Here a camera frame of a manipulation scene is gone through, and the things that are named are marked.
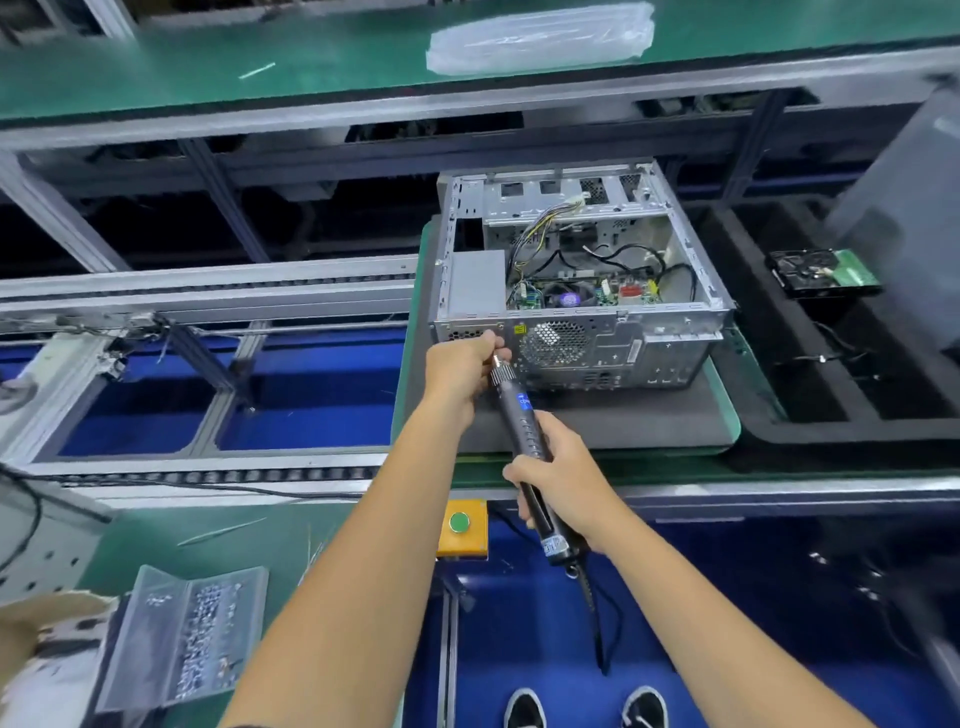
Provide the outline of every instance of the blue floor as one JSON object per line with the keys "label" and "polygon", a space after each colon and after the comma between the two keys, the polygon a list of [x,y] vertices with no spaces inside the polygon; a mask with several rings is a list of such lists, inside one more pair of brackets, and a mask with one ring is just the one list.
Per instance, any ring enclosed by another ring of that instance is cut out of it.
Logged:
{"label": "blue floor", "polygon": [[[879,728],[956,726],[960,720],[943,689],[925,664],[893,644],[875,604],[857,595],[839,574],[806,557],[812,525],[800,520],[672,524],[661,532],[761,628]],[[594,557],[590,572],[626,615],[606,678],[594,663],[586,606],[576,582],[547,567],[538,549],[502,523],[492,524],[490,560],[461,568],[477,603],[470,614],[461,615],[457,728],[502,725],[507,699],[521,686],[537,691],[551,728],[613,728],[624,698],[640,685],[663,694],[674,728],[706,725],[610,562]],[[615,615],[602,599],[599,603],[609,641]],[[439,622],[436,607],[427,616],[430,635],[439,629],[432,622]],[[904,630],[898,619],[894,625]],[[904,635],[903,640],[910,638]],[[407,714],[414,720],[409,726],[435,720],[436,650],[433,644],[423,650],[430,652],[433,671],[420,655],[412,674]]]}
{"label": "blue floor", "polygon": [[[404,334],[391,328],[271,336],[254,360],[257,411],[233,414],[220,449],[389,445]],[[237,344],[206,343],[225,364]],[[61,455],[162,454],[190,443],[214,392],[176,352],[160,352],[153,344],[130,357],[124,378],[108,385]]]}

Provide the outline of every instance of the left hand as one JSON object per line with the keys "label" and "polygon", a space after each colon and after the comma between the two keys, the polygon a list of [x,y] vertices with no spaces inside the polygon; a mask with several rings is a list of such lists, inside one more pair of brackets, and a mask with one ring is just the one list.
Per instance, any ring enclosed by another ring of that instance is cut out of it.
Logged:
{"label": "left hand", "polygon": [[482,336],[444,341],[426,353],[423,401],[448,410],[457,426],[466,430],[473,422],[473,398],[487,387],[491,357],[510,361],[502,336],[486,330]]}

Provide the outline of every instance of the sticker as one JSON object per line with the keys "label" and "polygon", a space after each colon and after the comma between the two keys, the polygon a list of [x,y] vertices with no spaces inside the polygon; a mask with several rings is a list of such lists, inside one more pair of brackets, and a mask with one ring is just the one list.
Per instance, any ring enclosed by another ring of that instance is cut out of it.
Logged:
{"label": "sticker", "polygon": [[630,345],[630,353],[627,354],[627,363],[633,364],[636,362],[636,358],[640,354],[640,348],[643,346],[643,339],[634,339],[634,343]]}
{"label": "sticker", "polygon": [[543,546],[543,553],[547,556],[556,556],[570,548],[570,544],[563,536],[548,536],[540,544]]}

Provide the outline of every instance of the yellow wire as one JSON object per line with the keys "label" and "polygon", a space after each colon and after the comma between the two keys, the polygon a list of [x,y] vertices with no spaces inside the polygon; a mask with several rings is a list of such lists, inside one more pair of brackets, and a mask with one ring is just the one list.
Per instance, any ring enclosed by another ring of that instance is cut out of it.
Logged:
{"label": "yellow wire", "polygon": [[562,213],[564,213],[564,212],[572,212],[573,210],[575,210],[575,209],[577,209],[578,207],[582,206],[584,203],[585,203],[584,200],[581,199],[581,200],[578,200],[576,203],[574,203],[573,207],[570,207],[570,208],[564,207],[564,208],[561,208],[561,209],[554,210],[553,212],[550,212],[550,213],[547,214],[547,215],[544,215],[543,217],[541,217],[541,218],[537,221],[536,225],[535,225],[534,227],[532,227],[532,228],[526,233],[526,235],[524,235],[524,240],[523,240],[522,243],[520,243],[520,248],[522,248],[524,245],[526,245],[527,242],[529,242],[529,241],[533,238],[533,235],[534,235],[535,232],[537,232],[537,230],[540,230],[540,241],[537,243],[537,249],[534,250],[533,253],[530,255],[530,257],[528,257],[526,260],[514,264],[514,268],[516,269],[516,271],[517,271],[518,273],[520,273],[520,278],[521,278],[521,279],[523,278],[523,267],[524,267],[527,263],[529,263],[531,260],[533,260],[533,259],[537,256],[537,253],[539,253],[539,252],[543,249],[543,243],[546,242],[546,231],[547,231],[547,228],[550,227],[550,223],[553,222],[553,220],[554,220],[558,215],[560,215],[560,214],[562,214]]}

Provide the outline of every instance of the shoe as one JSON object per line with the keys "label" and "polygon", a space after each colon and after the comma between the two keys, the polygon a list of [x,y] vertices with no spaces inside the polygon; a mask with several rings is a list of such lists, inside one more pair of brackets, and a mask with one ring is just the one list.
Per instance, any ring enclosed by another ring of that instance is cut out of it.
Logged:
{"label": "shoe", "polygon": [[520,688],[510,696],[507,712],[503,714],[503,728],[546,728],[543,706],[535,692]]}
{"label": "shoe", "polygon": [[670,728],[663,696],[653,688],[637,688],[630,693],[620,714],[621,728]]}

